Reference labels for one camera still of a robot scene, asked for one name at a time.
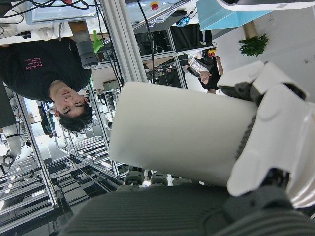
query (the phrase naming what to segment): potted plant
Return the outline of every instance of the potted plant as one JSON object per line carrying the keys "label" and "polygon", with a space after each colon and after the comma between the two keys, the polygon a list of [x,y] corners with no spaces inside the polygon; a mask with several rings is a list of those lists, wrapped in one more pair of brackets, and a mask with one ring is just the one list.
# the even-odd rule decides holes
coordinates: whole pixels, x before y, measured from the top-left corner
{"label": "potted plant", "polygon": [[265,34],[260,37],[258,36],[254,21],[244,24],[243,30],[245,40],[238,41],[239,43],[242,43],[242,46],[240,47],[241,53],[246,54],[247,56],[256,55],[256,57],[263,53],[265,46],[267,45],[268,38]]}

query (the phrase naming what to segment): man's hair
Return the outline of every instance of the man's hair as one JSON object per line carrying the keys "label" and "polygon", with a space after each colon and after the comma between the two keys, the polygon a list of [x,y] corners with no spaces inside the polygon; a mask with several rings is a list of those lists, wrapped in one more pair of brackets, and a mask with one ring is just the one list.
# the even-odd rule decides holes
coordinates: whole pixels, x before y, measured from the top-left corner
{"label": "man's hair", "polygon": [[87,127],[92,122],[92,108],[84,102],[83,113],[74,118],[68,118],[60,114],[59,124],[70,131],[79,132]]}

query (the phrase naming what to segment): green leaves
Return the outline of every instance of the green leaves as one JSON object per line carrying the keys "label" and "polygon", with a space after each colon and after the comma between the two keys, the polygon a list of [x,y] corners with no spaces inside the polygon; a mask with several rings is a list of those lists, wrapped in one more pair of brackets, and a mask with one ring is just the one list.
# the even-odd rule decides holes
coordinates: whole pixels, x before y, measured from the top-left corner
{"label": "green leaves", "polygon": [[242,54],[246,54],[247,56],[254,56],[256,57],[259,54],[262,54],[265,51],[265,46],[267,45],[268,38],[264,34],[261,37],[253,37],[248,38],[245,40],[238,41],[239,43],[243,43],[240,47],[240,51]]}

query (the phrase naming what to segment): red emergency button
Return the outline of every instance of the red emergency button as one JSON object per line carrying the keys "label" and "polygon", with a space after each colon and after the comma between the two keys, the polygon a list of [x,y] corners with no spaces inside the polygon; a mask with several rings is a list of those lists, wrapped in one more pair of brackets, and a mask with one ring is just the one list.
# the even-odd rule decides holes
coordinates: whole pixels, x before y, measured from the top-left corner
{"label": "red emergency button", "polygon": [[152,11],[158,10],[158,1],[155,1],[150,4]]}

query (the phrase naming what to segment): green object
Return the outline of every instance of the green object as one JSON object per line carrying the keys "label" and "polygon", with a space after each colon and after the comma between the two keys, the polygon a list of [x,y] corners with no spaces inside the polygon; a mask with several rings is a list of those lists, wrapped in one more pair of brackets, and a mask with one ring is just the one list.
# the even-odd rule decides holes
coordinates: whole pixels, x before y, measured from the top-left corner
{"label": "green object", "polygon": [[93,30],[94,43],[92,43],[94,52],[97,53],[101,47],[103,47],[103,42],[97,38],[96,31]]}
{"label": "green object", "polygon": [[242,54],[246,54],[247,56],[256,55],[257,57],[259,54],[262,54],[263,51],[265,51],[265,46],[267,45],[268,38],[264,34],[261,37],[247,38],[238,42],[243,44],[240,47]]}

